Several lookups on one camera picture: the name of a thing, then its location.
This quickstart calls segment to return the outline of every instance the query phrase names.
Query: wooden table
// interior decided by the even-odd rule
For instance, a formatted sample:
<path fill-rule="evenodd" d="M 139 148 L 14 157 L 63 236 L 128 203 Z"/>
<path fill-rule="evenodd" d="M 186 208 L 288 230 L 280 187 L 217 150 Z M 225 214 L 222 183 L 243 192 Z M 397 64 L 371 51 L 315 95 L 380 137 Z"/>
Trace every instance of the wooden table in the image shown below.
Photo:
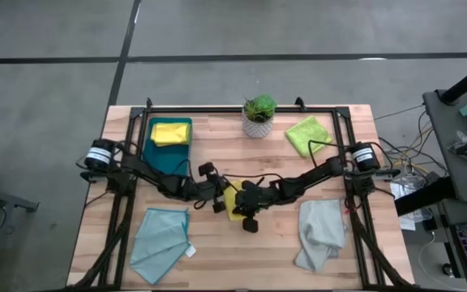
<path fill-rule="evenodd" d="M 353 120 L 357 141 L 378 141 L 369 105 L 347 105 Z M 130 106 L 109 108 L 102 137 L 111 140 L 125 138 Z M 240 114 L 149 114 L 149 117 L 190 117 L 193 121 L 191 161 L 193 173 L 198 165 L 211 161 L 223 174 L 278 173 L 283 177 L 295 177 L 313 167 L 311 159 L 300 157 L 293 145 L 285 138 L 284 131 L 313 115 L 329 133 L 334 133 L 331 114 L 276 114 L 273 131 L 263 139 L 245 136 L 241 128 Z M 344 141 L 348 138 L 342 123 Z M 337 148 L 326 147 L 315 154 L 318 163 L 337 155 Z M 267 185 L 270 179 L 263 182 Z M 376 183 L 388 188 L 385 183 Z M 101 194 L 104 183 L 91 186 L 88 200 Z M 226 213 L 215 214 L 212 204 L 194 210 L 192 203 L 170 200 L 156 188 L 139 180 L 136 191 L 133 222 L 123 289 L 176 289 L 176 290 L 312 290 L 312 289 L 361 289 L 353 235 L 349 215 L 344 212 L 346 244 L 337 259 L 330 259 L 321 273 L 307 272 L 293 264 L 301 243 L 298 238 L 298 210 L 307 200 L 339 199 L 345 197 L 342 178 L 332 178 L 311 188 L 294 204 L 274 206 L 256 216 L 259 232 L 251 234 L 242 230 L 240 221 L 229 221 Z M 401 233 L 399 220 L 392 198 L 380 192 L 369 197 L 378 245 L 400 275 L 413 283 L 409 258 Z M 68 284 L 77 282 L 101 253 L 109 224 L 113 196 L 108 195 L 92 203 L 84 212 L 71 263 Z M 157 286 L 150 286 L 129 267 L 134 236 L 147 208 L 183 210 L 191 215 L 190 239 L 197 252 L 192 258 L 185 255 L 168 272 Z M 369 274 L 373 277 L 371 256 L 366 249 Z M 113 279 L 114 262 L 109 269 Z"/>

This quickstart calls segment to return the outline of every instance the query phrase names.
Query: teal container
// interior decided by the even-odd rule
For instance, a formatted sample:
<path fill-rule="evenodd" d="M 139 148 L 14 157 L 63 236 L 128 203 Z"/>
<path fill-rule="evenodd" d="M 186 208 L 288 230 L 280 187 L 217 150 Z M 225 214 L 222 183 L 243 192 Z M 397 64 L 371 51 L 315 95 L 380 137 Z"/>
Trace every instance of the teal container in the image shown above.
<path fill-rule="evenodd" d="M 151 132 L 154 124 L 159 122 L 174 123 L 186 122 L 191 125 L 191 136 L 188 145 L 170 145 L 158 147 L 151 140 Z M 144 161 L 148 162 L 164 174 L 188 175 L 188 161 L 191 155 L 192 143 L 192 119 L 190 118 L 150 118 L 148 123 L 147 137 L 144 146 Z"/>

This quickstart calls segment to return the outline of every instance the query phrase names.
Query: green plant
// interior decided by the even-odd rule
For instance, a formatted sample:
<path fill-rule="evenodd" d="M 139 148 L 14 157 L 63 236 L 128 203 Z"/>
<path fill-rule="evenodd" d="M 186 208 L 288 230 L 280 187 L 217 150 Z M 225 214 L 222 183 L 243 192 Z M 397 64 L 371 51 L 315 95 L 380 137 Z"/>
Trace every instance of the green plant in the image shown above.
<path fill-rule="evenodd" d="M 275 113 L 276 102 L 269 94 L 263 94 L 244 105 L 246 117 L 252 122 L 266 122 Z"/>

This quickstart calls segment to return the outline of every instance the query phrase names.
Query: gray towel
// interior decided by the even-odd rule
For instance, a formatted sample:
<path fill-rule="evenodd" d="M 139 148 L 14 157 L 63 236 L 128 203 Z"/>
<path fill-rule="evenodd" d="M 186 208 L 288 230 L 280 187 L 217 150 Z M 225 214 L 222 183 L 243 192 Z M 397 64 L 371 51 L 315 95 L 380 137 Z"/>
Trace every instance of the gray towel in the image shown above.
<path fill-rule="evenodd" d="M 307 201 L 300 206 L 298 233 L 302 249 L 295 264 L 312 272 L 322 270 L 326 259 L 338 257 L 345 245 L 345 228 L 339 200 Z"/>

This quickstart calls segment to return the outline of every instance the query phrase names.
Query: concrete floor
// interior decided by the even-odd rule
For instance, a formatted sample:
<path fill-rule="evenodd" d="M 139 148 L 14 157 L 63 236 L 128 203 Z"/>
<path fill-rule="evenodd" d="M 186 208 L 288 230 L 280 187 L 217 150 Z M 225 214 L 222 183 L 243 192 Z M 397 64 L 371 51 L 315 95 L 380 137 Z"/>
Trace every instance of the concrete floor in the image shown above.
<path fill-rule="evenodd" d="M 132 5 L 0 0 L 0 58 L 117 57 Z M 467 52 L 467 2 L 143 0 L 130 56 L 439 52 Z M 64 286 L 88 187 L 74 163 L 100 134 L 116 68 L 0 65 L 0 189 L 41 202 L 36 214 L 14 218 L 0 255 L 0 291 Z M 368 103 L 377 117 L 420 105 L 423 92 L 466 74 L 467 58 L 135 63 L 126 66 L 117 103 L 239 104 L 269 92 L 281 104 L 298 96 L 310 104 Z M 421 112 L 379 120 L 378 133 L 409 144 Z M 442 161 L 434 136 L 424 149 Z M 430 237 L 405 237 L 416 282 L 444 288 L 418 267 Z M 446 261 L 440 244 L 423 259 L 432 276 L 465 287 L 429 264 Z"/>

